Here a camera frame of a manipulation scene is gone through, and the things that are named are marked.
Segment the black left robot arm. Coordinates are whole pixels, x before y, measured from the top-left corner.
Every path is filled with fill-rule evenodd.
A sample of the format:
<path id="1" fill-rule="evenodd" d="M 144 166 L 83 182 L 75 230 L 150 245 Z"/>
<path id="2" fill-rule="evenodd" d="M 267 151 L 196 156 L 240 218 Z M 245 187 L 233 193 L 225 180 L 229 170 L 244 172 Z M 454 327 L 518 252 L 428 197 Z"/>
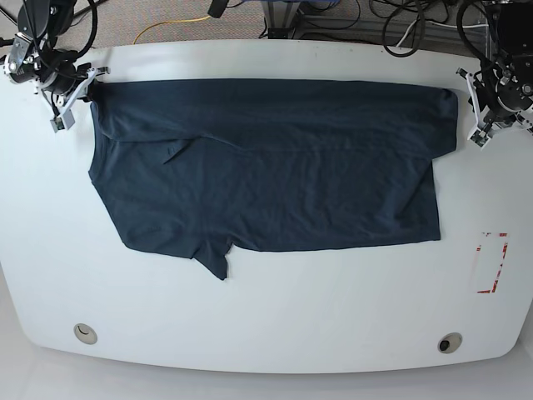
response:
<path id="1" fill-rule="evenodd" d="M 484 1 L 493 48 L 481 64 L 486 105 L 497 118 L 532 109 L 532 2 Z"/>

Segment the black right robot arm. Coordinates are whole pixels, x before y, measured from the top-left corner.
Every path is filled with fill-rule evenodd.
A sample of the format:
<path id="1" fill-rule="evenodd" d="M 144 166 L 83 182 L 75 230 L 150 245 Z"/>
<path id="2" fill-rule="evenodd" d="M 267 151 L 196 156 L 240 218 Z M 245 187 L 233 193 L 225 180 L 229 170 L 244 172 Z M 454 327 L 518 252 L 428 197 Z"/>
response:
<path id="1" fill-rule="evenodd" d="M 17 16 L 17 34 L 11 40 L 1 40 L 9 46 L 8 55 L 1 58 L 3 73 L 16 84 L 33 81 L 39 90 L 50 93 L 52 99 L 68 98 L 88 79 L 88 67 L 75 63 L 92 48 L 97 36 L 98 1 L 90 1 L 84 9 L 91 14 L 92 24 L 84 47 L 79 50 L 57 49 L 60 36 L 81 14 L 74 12 L 75 1 L 24 1 Z"/>

